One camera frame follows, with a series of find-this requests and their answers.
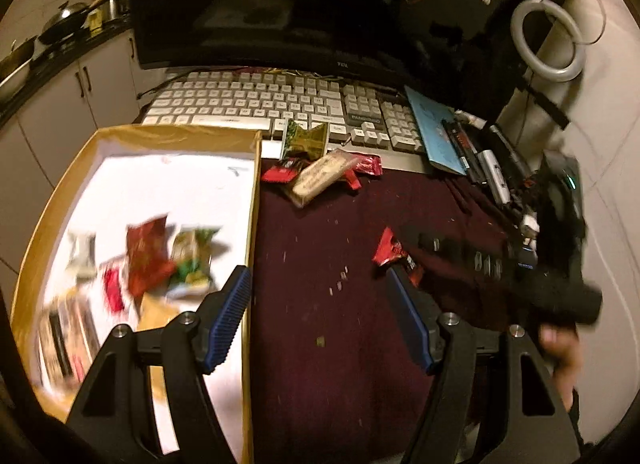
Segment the hand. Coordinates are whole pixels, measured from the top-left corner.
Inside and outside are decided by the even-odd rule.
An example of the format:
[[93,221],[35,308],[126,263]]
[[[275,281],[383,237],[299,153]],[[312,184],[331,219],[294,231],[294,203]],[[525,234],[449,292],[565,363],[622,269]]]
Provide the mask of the hand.
[[551,379],[569,411],[574,404],[574,387],[584,362],[578,334],[574,329],[541,325],[540,345],[558,360]]

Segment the blue notebook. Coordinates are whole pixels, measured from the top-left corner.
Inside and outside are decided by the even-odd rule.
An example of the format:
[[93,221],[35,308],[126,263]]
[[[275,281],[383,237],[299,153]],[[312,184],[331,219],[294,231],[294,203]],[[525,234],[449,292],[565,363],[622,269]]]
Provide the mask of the blue notebook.
[[441,124],[443,119],[453,122],[453,112],[444,104],[435,102],[408,86],[404,89],[414,111],[415,122],[420,130],[431,165],[450,173],[465,175],[466,170]]

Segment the pot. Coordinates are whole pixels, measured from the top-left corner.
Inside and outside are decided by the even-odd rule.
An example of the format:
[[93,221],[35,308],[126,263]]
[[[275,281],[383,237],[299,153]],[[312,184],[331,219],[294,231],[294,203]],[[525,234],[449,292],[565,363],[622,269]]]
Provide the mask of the pot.
[[33,38],[27,39],[22,45],[0,61],[0,102],[12,97],[25,84],[29,76],[31,57],[33,56]]
[[45,45],[52,45],[70,34],[79,31],[84,25],[87,15],[104,0],[94,0],[91,5],[86,3],[63,3],[59,11],[49,19],[42,28],[38,39]]
[[102,24],[121,20],[127,13],[125,0],[103,0],[96,8],[100,11]]

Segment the white keyboard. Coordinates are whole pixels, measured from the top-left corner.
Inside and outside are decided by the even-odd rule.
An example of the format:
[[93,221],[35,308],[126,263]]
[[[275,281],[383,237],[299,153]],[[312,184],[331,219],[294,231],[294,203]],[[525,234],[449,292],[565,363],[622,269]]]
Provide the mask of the white keyboard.
[[143,124],[256,129],[265,139],[279,140],[286,119],[305,129],[328,123],[334,143],[424,153],[408,106],[386,100],[372,88],[311,74],[192,72],[158,94]]

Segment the dark red tablecloth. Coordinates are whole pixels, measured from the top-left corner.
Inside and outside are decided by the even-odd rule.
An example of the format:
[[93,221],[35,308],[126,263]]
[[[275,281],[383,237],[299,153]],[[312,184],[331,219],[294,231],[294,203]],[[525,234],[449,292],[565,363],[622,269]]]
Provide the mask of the dark red tablecloth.
[[[250,340],[258,464],[364,463],[409,443],[431,378],[409,359],[371,262],[385,226],[412,221],[486,249],[505,238],[460,177],[387,170],[361,181],[358,194],[337,183],[305,209],[261,187]],[[441,307],[480,326],[500,321],[498,291],[427,263],[422,286]]]

